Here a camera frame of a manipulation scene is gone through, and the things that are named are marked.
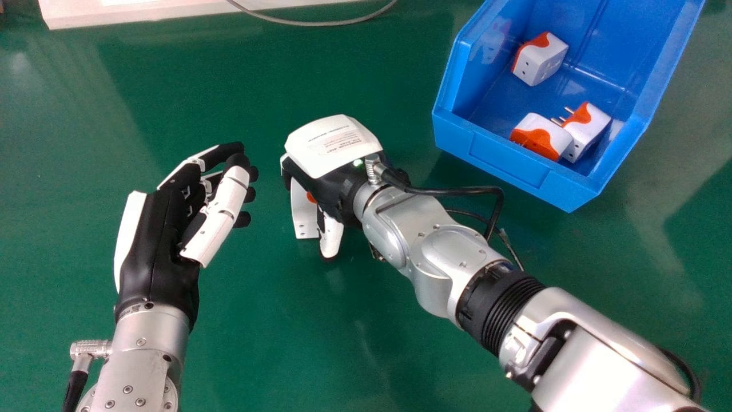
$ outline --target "orange and white plug adapter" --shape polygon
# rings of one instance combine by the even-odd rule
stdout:
[[[529,113],[511,131],[509,140],[549,160],[559,161],[572,143],[572,136],[546,117]]]
[[[529,86],[536,86],[561,67],[569,46],[550,32],[524,43],[516,52],[511,72]]]
[[[568,118],[559,117],[561,122],[554,118],[551,121],[571,135],[572,143],[561,156],[570,163],[574,163],[595,143],[597,137],[610,124],[610,116],[590,102],[582,103],[574,111],[568,107],[565,107],[564,110],[569,112]]]

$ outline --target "gray cable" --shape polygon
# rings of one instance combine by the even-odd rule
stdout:
[[[373,13],[370,13],[368,15],[357,17],[357,18],[349,18],[348,20],[335,20],[335,21],[297,21],[297,20],[287,20],[285,18],[276,18],[268,15],[263,15],[261,13],[255,12],[253,10],[250,10],[241,4],[239,4],[235,0],[226,0],[229,4],[236,7],[237,9],[241,10],[242,12],[247,13],[250,16],[260,18],[262,20],[271,21],[272,23],[279,23],[279,24],[287,24],[288,26],[301,26],[301,27],[333,27],[333,26],[346,26],[349,24],[354,23],[361,23],[362,21],[370,20],[376,16],[384,14],[388,9],[391,9],[396,3],[397,0],[391,0],[386,6],[382,7],[379,10],[376,10]]]

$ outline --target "green table surface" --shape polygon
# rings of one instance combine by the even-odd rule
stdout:
[[[0,17],[0,411],[58,410],[69,344],[111,338],[126,195],[233,140],[261,170],[258,196],[252,224],[202,272],[183,409],[526,411],[497,360],[424,312],[355,229],[330,264],[315,240],[296,241],[279,174],[290,131],[346,113],[415,183],[501,184],[433,143],[452,39],[479,4],[402,0],[333,29],[229,14],[50,32],[32,1],[11,1]],[[715,411],[732,405],[731,38],[732,3],[709,0],[605,191],[566,214],[503,184],[500,222],[537,278],[685,358]]]

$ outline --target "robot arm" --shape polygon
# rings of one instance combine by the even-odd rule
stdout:
[[[358,147],[354,138],[348,155],[303,150],[339,123],[365,134],[343,115],[303,126],[285,145],[285,179],[294,179],[318,206],[322,200],[335,220],[360,224],[375,256],[410,279],[419,304],[497,356],[506,376],[531,393],[534,411],[702,411],[655,346],[514,269],[434,197],[409,193],[381,146]],[[311,163],[334,169],[311,174]]]
[[[225,163],[221,172],[207,172]],[[62,410],[174,412],[188,334],[198,316],[198,272],[234,227],[249,224],[257,169],[244,146],[223,144],[182,162],[152,194],[133,191],[114,256],[118,298],[111,342],[72,344],[74,361]],[[99,380],[79,402],[89,364]]]

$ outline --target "blue plastic bin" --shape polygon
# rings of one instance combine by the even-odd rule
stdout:
[[[458,33],[447,62],[433,109],[437,146],[572,212],[600,194],[648,127],[702,6],[486,1]],[[569,51],[555,75],[530,87],[511,64],[522,43],[545,31]],[[530,111],[557,117],[586,100],[613,121],[577,163],[555,163],[508,140]]]

